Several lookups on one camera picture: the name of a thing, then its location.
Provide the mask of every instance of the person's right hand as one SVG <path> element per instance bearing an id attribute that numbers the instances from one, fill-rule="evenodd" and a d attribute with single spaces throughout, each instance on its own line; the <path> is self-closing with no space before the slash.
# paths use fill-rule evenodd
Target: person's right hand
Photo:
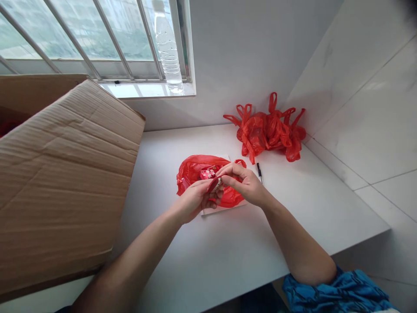
<path id="1" fill-rule="evenodd" d="M 257 178 L 254 172 L 244 168 L 240 164 L 230 163 L 222 167 L 217 173 L 222 176 L 222 182 L 238 191 L 248 202 L 265 207 L 273 196 L 266 190 Z M 242 182 L 237 181 L 234 177 L 239 178 Z"/>

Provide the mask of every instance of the forearm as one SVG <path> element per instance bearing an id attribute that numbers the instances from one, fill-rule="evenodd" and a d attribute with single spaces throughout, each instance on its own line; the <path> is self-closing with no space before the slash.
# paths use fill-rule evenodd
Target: forearm
<path id="1" fill-rule="evenodd" d="M 262 207 L 294 278 L 307 285 L 331 282 L 336 265 L 294 216 L 273 196 Z"/>
<path id="2" fill-rule="evenodd" d="M 73 304 L 73 311 L 128 311 L 180 227 L 170 211 L 158 217 L 84 290 Z"/>

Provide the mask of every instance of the window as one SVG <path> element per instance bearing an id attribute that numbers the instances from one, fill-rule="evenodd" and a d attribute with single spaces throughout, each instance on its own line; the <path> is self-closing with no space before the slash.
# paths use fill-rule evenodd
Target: window
<path id="1" fill-rule="evenodd" d="M 164 5 L 183 80 L 190 82 L 184 1 Z M 151 0 L 0 0 L 0 74 L 87 73 L 104 83 L 163 83 L 154 16 Z"/>

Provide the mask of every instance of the plastic water bottle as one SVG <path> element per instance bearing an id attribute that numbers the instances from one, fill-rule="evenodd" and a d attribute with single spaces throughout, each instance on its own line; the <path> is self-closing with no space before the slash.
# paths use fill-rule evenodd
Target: plastic water bottle
<path id="1" fill-rule="evenodd" d="M 181 93 L 183 91 L 182 75 L 174 32 L 165 16 L 164 2 L 152 0 L 152 6 L 155 11 L 156 44 L 164 68 L 166 83 L 172 93 Z"/>

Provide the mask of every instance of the person's left hand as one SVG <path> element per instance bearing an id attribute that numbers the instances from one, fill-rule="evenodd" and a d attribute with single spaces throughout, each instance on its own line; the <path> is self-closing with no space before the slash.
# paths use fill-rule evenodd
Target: person's left hand
<path id="1" fill-rule="evenodd" d="M 186 224 L 191 222 L 202 209 L 215 209 L 223 197 L 224 187 L 220 185 L 215 193 L 206 193 L 207 188 L 213 179 L 198 180 L 193 183 L 170 208 L 170 211 L 179 216 L 180 222 Z"/>

